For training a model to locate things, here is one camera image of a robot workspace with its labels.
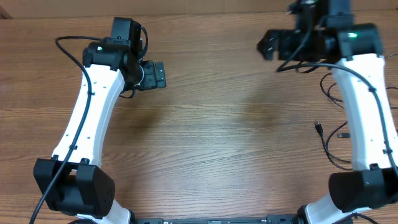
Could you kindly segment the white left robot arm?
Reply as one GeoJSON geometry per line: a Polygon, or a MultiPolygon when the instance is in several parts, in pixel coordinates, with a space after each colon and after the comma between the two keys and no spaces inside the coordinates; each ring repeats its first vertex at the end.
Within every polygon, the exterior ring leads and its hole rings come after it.
{"type": "Polygon", "coordinates": [[[102,168],[104,137],[116,101],[137,91],[166,87],[164,64],[145,60],[148,35],[131,18],[115,17],[111,34],[89,38],[80,91],[68,126],[50,159],[33,174],[40,205],[73,216],[75,223],[134,223],[133,212],[115,199],[114,180],[102,168]]]}

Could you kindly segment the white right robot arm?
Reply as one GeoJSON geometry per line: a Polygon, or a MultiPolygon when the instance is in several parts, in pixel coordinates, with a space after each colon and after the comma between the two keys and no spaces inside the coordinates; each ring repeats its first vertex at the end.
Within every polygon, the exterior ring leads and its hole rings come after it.
{"type": "Polygon", "coordinates": [[[295,1],[294,29],[270,29],[257,49],[278,56],[280,72],[330,69],[344,104],[352,142],[351,167],[334,173],[328,193],[280,215],[279,223],[351,223],[397,202],[397,131],[384,79],[385,58],[376,25],[356,24],[349,1],[295,1]]]}

